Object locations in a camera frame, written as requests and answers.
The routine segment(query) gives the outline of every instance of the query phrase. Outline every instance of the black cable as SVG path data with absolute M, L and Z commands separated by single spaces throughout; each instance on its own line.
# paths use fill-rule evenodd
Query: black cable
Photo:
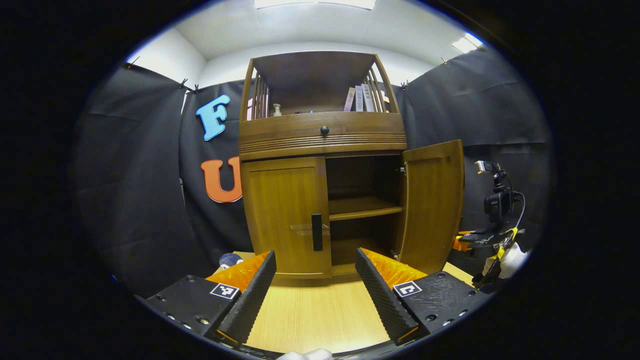
M 520 212 L 520 218 L 518 219 L 518 222 L 516 223 L 515 227 L 520 226 L 520 221 L 522 220 L 522 215 L 524 215 L 524 209 L 527 207 L 527 200 L 524 197 L 523 193 L 520 192 L 513 192 L 515 195 L 519 195 L 522 197 L 522 212 Z

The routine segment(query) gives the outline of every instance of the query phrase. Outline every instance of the blue letter f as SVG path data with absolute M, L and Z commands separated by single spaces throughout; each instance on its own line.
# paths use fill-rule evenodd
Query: blue letter f
M 204 125 L 204 141 L 213 139 L 216 135 L 225 130 L 225 126 L 223 124 L 219 124 L 216 119 L 224 121 L 227 118 L 227 109 L 225 109 L 224 106 L 218 105 L 226 105 L 229 101 L 231 101 L 229 96 L 220 95 L 215 100 L 205 106 L 202 106 L 198 111 L 196 111 L 196 115 L 200 116 L 202 119 L 202 125 Z

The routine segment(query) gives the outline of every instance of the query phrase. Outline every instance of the wooden drawer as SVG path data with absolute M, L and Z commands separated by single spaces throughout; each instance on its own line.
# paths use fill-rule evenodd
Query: wooden drawer
M 323 136 L 320 128 L 329 127 Z M 364 111 L 282 115 L 240 122 L 240 160 L 329 152 L 405 150 L 398 113 Z

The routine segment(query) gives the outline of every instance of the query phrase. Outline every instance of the ceiling light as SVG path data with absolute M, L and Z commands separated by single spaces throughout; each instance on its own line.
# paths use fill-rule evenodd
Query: ceiling light
M 373 9 L 376 4 L 376 0 L 254 0 L 256 9 L 268 8 L 270 6 L 287 5 L 287 4 L 300 4 L 300 3 L 326 3 L 355 6 L 357 8 L 363 8 L 367 10 Z
M 315 1 L 304 0 L 255 0 L 253 4 L 256 9 L 268 8 L 270 6 L 287 5 L 287 4 L 299 4 L 299 3 L 314 3 Z
M 477 46 L 475 46 L 474 44 L 471 43 L 471 41 L 467 40 L 466 38 L 461 38 L 460 40 L 454 42 L 453 47 L 455 47 L 456 49 L 462 51 L 463 53 L 468 53 L 471 50 L 476 50 Z
M 333 0 L 333 1 L 319 0 L 318 3 L 348 5 L 348 6 L 355 6 L 357 8 L 371 10 L 373 9 L 373 6 L 376 4 L 376 0 Z
M 469 42 L 471 42 L 471 44 L 474 44 L 476 47 L 480 47 L 480 45 L 482 45 L 482 41 L 478 40 L 470 33 L 465 34 L 465 39 L 469 40 Z

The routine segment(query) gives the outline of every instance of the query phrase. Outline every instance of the white wall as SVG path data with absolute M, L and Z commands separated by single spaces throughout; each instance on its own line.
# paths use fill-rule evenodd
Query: white wall
M 404 83 L 407 80 L 411 81 L 435 67 L 418 59 L 377 47 L 340 42 L 289 42 L 252 47 L 209 60 L 198 77 L 198 84 L 203 88 L 209 85 L 226 83 L 227 81 L 244 80 L 250 58 L 311 50 L 358 51 L 378 54 L 382 65 L 387 71 L 389 81 L 398 86 L 400 83 Z
M 187 85 L 193 88 L 205 65 L 205 58 L 175 28 L 156 36 L 136 50 L 127 61 L 140 58 L 135 65 L 162 74 L 179 83 L 187 78 Z

